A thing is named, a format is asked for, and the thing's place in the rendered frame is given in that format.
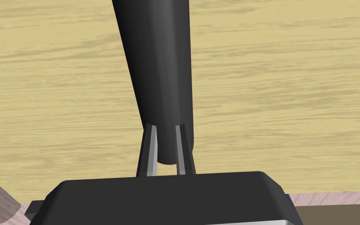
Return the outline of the dark grey bar handle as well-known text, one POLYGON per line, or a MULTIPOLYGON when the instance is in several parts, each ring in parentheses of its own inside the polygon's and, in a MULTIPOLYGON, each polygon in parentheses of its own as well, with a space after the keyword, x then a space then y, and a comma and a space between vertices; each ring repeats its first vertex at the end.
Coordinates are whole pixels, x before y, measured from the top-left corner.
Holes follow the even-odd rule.
POLYGON ((112 4, 142 124, 157 127, 158 162, 175 164, 175 127, 194 143, 189 0, 112 4))

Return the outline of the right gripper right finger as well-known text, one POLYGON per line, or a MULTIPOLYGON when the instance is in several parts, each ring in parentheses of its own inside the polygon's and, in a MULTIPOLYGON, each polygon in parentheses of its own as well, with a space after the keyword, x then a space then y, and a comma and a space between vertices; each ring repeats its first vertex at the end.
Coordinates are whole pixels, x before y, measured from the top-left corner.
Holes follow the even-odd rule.
POLYGON ((187 140, 185 124, 177 125, 176 130, 176 169, 177 175, 196 174, 192 149, 187 140))

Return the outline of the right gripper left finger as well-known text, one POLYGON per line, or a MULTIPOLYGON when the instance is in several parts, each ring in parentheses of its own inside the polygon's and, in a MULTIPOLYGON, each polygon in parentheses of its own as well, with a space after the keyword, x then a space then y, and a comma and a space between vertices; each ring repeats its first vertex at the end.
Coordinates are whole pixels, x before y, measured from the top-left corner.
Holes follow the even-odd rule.
POLYGON ((157 128, 145 124, 141 143, 137 177, 150 177, 157 175, 157 128))

